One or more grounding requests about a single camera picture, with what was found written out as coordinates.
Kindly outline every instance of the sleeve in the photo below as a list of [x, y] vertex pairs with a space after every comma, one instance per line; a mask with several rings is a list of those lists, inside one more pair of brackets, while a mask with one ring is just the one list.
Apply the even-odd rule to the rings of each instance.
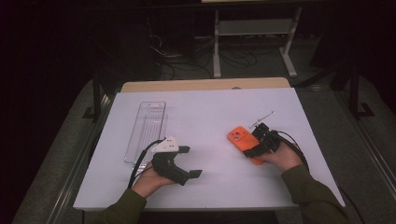
[[332, 191], [316, 181], [303, 165], [289, 169], [282, 174], [282, 179], [307, 223], [349, 223], [344, 208]]
[[139, 194], [126, 189], [119, 200], [102, 211], [91, 224], [137, 223], [146, 203]]

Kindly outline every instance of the hand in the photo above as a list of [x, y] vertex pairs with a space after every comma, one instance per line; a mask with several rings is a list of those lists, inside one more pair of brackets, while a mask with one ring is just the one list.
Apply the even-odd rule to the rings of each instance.
[[303, 164], [300, 157], [283, 142], [280, 142], [275, 153], [264, 153], [257, 158], [273, 163], [282, 173], [294, 166]]
[[152, 168], [151, 162], [149, 162], [146, 165], [144, 173], [137, 179], [131, 190], [143, 198], [147, 198], [160, 187], [171, 184], [175, 184], [175, 182], [164, 176], [158, 175]]

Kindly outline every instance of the transparent container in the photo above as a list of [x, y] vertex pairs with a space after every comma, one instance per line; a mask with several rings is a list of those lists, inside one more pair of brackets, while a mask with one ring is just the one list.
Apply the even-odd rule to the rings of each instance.
[[[168, 116], [166, 102], [142, 102], [137, 112], [131, 140], [124, 161], [134, 167], [142, 151], [152, 142], [164, 139]], [[148, 150], [139, 168], [144, 168], [152, 160], [153, 153]]]

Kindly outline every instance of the orange device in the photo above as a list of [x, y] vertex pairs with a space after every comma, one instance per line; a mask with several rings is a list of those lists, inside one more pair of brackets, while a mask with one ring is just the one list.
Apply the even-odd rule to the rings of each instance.
[[[260, 142], [242, 126], [238, 126], [227, 134], [228, 139], [232, 141], [240, 151], [245, 151], [257, 146]], [[254, 164], [260, 165], [264, 161], [257, 158], [250, 158]]]

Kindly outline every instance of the wire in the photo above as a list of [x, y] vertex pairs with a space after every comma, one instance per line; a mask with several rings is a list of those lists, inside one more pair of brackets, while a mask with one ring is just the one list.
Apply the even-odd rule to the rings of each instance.
[[140, 163], [142, 163], [142, 160], [145, 158], [146, 153], [148, 152], [148, 150], [154, 146], [155, 144], [159, 144], [161, 143], [163, 140], [156, 140], [152, 143], [150, 143], [141, 153], [139, 156], [139, 159], [137, 159], [136, 164], [134, 165], [134, 169], [131, 173], [131, 178], [129, 179], [129, 183], [128, 183], [128, 189], [130, 189], [132, 187], [132, 184], [134, 183], [135, 179], [136, 179], [136, 173], [137, 170], [139, 169]]
[[280, 131], [277, 131], [277, 132], [278, 132], [278, 133], [283, 133], [283, 134], [285, 134], [287, 137], [289, 137], [289, 138], [293, 141], [293, 143], [297, 146], [297, 148], [301, 151], [301, 149], [300, 149], [300, 147], [298, 146], [296, 140], [294, 140], [294, 138], [292, 138], [288, 133], [284, 133], [284, 132], [280, 132]]
[[355, 209], [356, 213], [358, 214], [359, 219], [361, 220], [362, 224], [365, 224], [366, 222], [364, 221], [363, 216], [361, 215], [361, 211], [359, 210], [358, 206], [353, 202], [353, 200], [349, 197], [347, 192], [341, 188], [341, 186], [338, 186], [340, 191], [346, 196], [346, 198], [349, 200], [350, 204], [352, 204], [352, 207]]
[[138, 176], [142, 175], [143, 173], [145, 173], [147, 170], [153, 168], [153, 166], [150, 166], [149, 168], [146, 168], [144, 171], [140, 172], [139, 174], [137, 174], [134, 178], [137, 178]]
[[280, 135], [273, 134], [273, 133], [270, 133], [270, 132], [267, 132], [267, 134], [269, 134], [269, 135], [271, 135], [271, 136], [273, 136], [273, 137], [279, 139], [280, 141], [282, 141], [283, 143], [285, 143], [286, 145], [288, 145], [288, 147], [290, 147], [290, 148], [300, 157], [301, 161], [303, 162], [303, 164], [305, 165], [306, 169], [307, 169], [308, 172], [309, 172], [309, 166], [308, 166], [308, 162], [306, 161], [305, 155], [304, 155], [304, 153], [301, 151], [301, 149], [300, 149], [299, 147], [297, 147], [298, 145], [297, 145], [297, 143], [294, 141], [294, 139], [292, 139], [292, 138], [290, 137], [290, 138], [294, 141], [294, 143], [295, 143], [297, 146], [295, 146], [295, 145], [292, 144], [288, 139], [286, 139], [286, 138], [284, 138], [284, 137], [282, 137], [282, 136], [280, 136]]

